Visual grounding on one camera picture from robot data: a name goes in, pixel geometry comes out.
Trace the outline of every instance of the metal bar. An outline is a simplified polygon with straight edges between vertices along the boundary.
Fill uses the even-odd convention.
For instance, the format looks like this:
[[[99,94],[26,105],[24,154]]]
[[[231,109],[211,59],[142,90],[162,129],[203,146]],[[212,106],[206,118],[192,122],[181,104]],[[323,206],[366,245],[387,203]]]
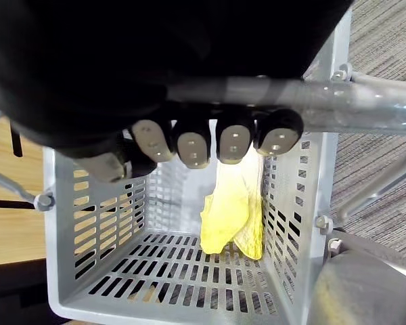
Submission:
[[[23,200],[29,203],[33,203],[35,201],[34,195],[28,193],[20,184],[4,176],[1,173],[0,173],[0,186],[2,188],[5,188],[6,190],[9,190],[17,194],[19,197],[21,197]]]
[[[282,81],[229,77],[190,79],[168,88],[176,102],[237,104],[250,111],[289,106],[306,131],[406,134],[406,87],[386,83]]]
[[[406,89],[406,81],[388,80],[378,77],[368,76],[360,72],[353,72],[351,81],[362,85],[375,85],[380,87],[391,87]]]
[[[334,224],[338,227],[357,211],[364,209],[406,179],[406,155],[392,163],[375,179],[349,198],[337,212]]]

